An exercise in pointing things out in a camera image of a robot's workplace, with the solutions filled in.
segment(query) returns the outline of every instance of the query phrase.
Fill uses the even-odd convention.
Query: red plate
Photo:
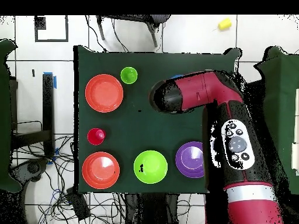
[[[123,87],[111,75],[93,77],[85,88],[85,98],[90,107],[100,113],[108,113],[118,108],[123,100]]]
[[[119,164],[109,153],[96,152],[86,158],[82,175],[87,184],[96,189],[111,187],[119,178]]]

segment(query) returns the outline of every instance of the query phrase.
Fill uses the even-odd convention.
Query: robot control buttons
[[[243,131],[241,131],[240,129],[236,130],[236,134],[241,136],[243,134]]]
[[[228,136],[229,138],[230,138],[231,136],[233,136],[233,134],[234,134],[234,133],[233,133],[232,131],[228,131],[228,132],[227,132],[227,136]]]
[[[243,160],[249,160],[249,155],[248,155],[247,153],[243,153],[243,154],[241,155],[241,158],[242,158]]]
[[[236,119],[227,120],[221,127],[226,163],[233,169],[246,170],[255,163],[246,125]]]
[[[247,147],[246,141],[240,136],[234,136],[230,140],[230,150],[234,153],[240,153]]]
[[[231,159],[236,162],[238,159],[239,159],[239,156],[238,155],[232,155],[231,156]]]
[[[237,127],[236,124],[234,124],[234,123],[231,123],[231,124],[230,124],[230,128],[231,128],[231,129],[234,129],[234,128],[236,128],[236,127]]]

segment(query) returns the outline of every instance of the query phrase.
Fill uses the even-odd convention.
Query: yellow object
[[[227,29],[231,26],[231,20],[229,18],[224,19],[222,22],[218,24],[218,28],[220,30]]]

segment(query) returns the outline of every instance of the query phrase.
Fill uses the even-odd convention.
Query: silver band
[[[228,203],[244,200],[276,200],[273,188],[268,185],[239,185],[227,189],[226,192]]]

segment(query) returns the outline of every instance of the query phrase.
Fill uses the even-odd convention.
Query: small green cup
[[[136,82],[137,75],[137,71],[133,67],[125,67],[120,72],[120,78],[126,84],[132,84]]]
[[[164,179],[167,174],[165,157],[154,150],[140,153],[134,161],[134,173],[145,184],[155,184]]]

